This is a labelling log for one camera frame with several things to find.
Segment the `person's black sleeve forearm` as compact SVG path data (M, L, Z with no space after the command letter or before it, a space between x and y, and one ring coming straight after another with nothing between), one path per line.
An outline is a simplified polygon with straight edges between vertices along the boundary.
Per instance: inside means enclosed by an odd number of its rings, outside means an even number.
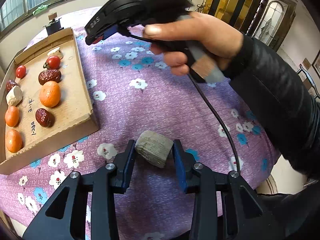
M244 36L223 73L291 166L319 179L319 102L291 66L270 47Z

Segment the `person's right hand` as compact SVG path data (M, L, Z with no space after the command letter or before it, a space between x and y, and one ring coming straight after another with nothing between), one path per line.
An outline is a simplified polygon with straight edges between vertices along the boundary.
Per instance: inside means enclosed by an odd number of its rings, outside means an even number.
M226 77L237 76L227 68L242 49L244 35L214 16L191 12L185 20L146 25L143 36L162 41L199 41L215 55L217 66Z

